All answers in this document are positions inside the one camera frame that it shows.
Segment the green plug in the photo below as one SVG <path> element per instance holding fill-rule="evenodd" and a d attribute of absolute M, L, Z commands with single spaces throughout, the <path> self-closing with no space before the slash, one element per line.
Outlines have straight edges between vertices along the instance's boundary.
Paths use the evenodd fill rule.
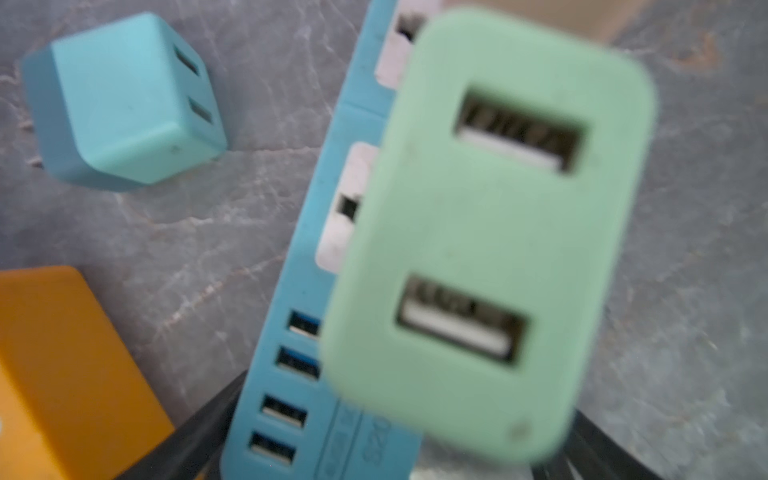
<path fill-rule="evenodd" d="M 496 462 L 554 455 L 656 111 L 615 49 L 472 6 L 421 27 L 323 317 L 336 394 Z"/>

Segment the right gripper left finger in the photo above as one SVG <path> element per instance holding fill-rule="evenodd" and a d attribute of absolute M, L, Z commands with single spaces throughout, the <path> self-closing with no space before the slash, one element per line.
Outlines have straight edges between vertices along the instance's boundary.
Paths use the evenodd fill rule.
<path fill-rule="evenodd" d="M 235 377 L 116 479 L 195 479 L 226 440 L 247 373 L 245 370 Z"/>

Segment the teal charger plug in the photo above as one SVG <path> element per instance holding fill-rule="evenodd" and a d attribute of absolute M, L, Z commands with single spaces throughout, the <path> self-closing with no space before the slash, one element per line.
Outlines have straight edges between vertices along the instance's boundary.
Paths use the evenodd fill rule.
<path fill-rule="evenodd" d="M 228 148 L 202 58 L 155 13 L 57 39 L 21 73 L 41 167 L 60 181 L 125 192 Z"/>

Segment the pink plug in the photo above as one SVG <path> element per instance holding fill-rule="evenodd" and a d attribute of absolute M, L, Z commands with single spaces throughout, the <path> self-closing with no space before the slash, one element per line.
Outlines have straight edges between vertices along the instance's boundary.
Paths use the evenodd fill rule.
<path fill-rule="evenodd" d="M 442 1 L 444 8 L 479 6 L 608 44 L 648 4 L 646 0 Z"/>

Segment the orange power strip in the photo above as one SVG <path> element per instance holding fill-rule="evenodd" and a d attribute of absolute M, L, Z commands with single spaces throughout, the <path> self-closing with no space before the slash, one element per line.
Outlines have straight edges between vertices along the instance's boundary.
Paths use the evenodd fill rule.
<path fill-rule="evenodd" d="M 2 478 L 113 479 L 173 430 L 78 270 L 2 271 Z"/>

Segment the teal power strip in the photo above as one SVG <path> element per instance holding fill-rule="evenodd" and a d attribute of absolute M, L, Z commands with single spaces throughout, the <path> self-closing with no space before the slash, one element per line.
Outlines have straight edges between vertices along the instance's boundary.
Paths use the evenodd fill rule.
<path fill-rule="evenodd" d="M 418 29 L 440 1 L 371 3 L 220 461 L 224 479 L 406 479 L 422 438 L 338 398 L 317 353 Z"/>

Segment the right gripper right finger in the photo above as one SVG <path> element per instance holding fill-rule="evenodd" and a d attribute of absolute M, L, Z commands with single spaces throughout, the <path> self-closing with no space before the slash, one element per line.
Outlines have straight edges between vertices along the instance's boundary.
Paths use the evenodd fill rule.
<path fill-rule="evenodd" d="M 570 479 L 574 469 L 582 479 L 645 479 L 661 477 L 630 455 L 580 410 L 563 449 L 548 461 L 532 465 L 535 480 Z"/>

